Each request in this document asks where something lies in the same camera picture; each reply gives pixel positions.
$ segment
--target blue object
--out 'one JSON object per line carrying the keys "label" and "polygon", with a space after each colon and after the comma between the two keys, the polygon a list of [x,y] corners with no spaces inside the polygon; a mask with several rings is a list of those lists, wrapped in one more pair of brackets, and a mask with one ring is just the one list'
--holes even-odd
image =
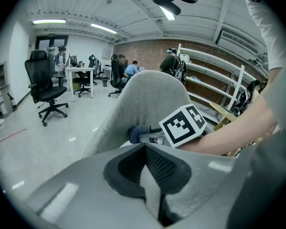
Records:
{"label": "blue object", "polygon": [[138,72],[138,68],[134,64],[130,64],[127,66],[125,72],[126,72],[126,74],[134,75],[135,73]]}

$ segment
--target white wall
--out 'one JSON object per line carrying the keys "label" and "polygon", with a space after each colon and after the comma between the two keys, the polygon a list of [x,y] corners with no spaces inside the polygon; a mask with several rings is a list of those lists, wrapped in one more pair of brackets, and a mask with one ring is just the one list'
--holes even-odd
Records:
{"label": "white wall", "polygon": [[9,93],[18,103],[30,90],[24,62],[35,47],[36,36],[27,14],[17,5],[0,31],[0,63],[5,62],[5,76]]}
{"label": "white wall", "polygon": [[103,49],[109,49],[110,55],[112,55],[113,44],[90,37],[69,35],[66,55],[68,57],[70,53],[71,56],[77,56],[77,61],[83,61],[88,67],[88,58],[94,54],[101,61],[103,67],[105,64],[111,64],[110,59],[102,58]]}

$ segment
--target ceiling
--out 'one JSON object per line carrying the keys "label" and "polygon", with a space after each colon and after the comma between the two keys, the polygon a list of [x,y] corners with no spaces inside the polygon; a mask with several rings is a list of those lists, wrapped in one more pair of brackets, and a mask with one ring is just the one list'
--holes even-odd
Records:
{"label": "ceiling", "polygon": [[[33,25],[37,35],[76,34],[114,44],[172,38],[215,44],[221,30],[243,38],[261,55],[265,42],[254,24],[245,0],[198,0],[196,4],[175,0],[181,14],[168,21],[151,0],[24,0],[28,20],[66,19],[65,24]],[[95,23],[116,34],[91,27]]]}

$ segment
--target floor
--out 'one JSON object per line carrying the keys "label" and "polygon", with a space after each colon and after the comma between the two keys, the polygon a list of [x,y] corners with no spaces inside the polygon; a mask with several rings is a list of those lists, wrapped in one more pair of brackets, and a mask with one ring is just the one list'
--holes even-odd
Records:
{"label": "floor", "polygon": [[116,103],[117,95],[108,97],[110,92],[114,88],[103,87],[100,81],[94,86],[94,98],[82,93],[81,98],[75,95],[73,103],[66,92],[57,103],[69,103],[69,108],[60,108],[68,117],[52,112],[47,127],[37,114],[47,105],[37,110],[40,104],[28,96],[0,127],[2,190],[23,201],[43,182],[80,159],[95,129]]}

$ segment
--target fluorescent light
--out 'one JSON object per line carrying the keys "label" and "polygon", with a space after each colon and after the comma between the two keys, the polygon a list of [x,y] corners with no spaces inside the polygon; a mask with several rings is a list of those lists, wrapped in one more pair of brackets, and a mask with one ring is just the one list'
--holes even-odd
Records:
{"label": "fluorescent light", "polygon": [[91,26],[96,27],[96,28],[99,28],[99,29],[102,29],[102,30],[105,30],[105,31],[109,31],[109,32],[111,32],[111,33],[113,33],[113,34],[116,34],[116,33],[117,33],[116,31],[110,30],[110,29],[108,29],[108,28],[106,28],[106,27],[103,27],[103,26],[100,26],[100,25],[91,24]]}
{"label": "fluorescent light", "polygon": [[33,24],[44,24],[44,23],[65,23],[66,20],[35,20]]}
{"label": "fluorescent light", "polygon": [[165,16],[167,17],[167,19],[169,21],[175,21],[176,20],[175,16],[169,10],[162,8],[161,6],[159,6],[159,7],[162,9],[162,11],[164,12]]}

